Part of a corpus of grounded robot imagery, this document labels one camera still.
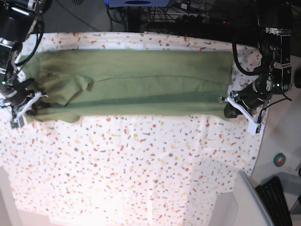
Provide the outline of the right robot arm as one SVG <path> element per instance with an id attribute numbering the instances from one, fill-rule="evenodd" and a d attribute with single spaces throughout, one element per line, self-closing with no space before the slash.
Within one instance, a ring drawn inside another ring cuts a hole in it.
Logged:
<path id="1" fill-rule="evenodd" d="M 0 2 L 0 93 L 4 97 L 1 108 L 11 112 L 13 118 L 34 97 L 34 91 L 27 87 L 33 79 L 20 82 L 18 75 L 35 54 L 45 31 L 43 14 L 50 0 L 2 0 Z M 36 34 L 36 43 L 21 62 L 16 62 L 22 51 L 23 43 L 32 33 Z"/>

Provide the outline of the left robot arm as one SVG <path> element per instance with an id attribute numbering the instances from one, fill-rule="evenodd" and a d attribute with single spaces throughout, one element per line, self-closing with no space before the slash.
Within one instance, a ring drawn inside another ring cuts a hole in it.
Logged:
<path id="1" fill-rule="evenodd" d="M 232 42 L 234 62 L 238 70 L 247 76 L 258 76 L 241 91 L 232 91 L 230 94 L 235 103 L 250 115 L 254 115 L 258 107 L 269 102 L 273 95 L 285 97 L 291 87 L 292 74 L 290 64 L 290 33 L 293 29 L 291 1 L 258 0 L 256 5 L 261 64 L 253 71 L 246 71 L 238 61 L 238 39 L 244 33 L 254 34 L 255 29 L 239 31 Z"/>

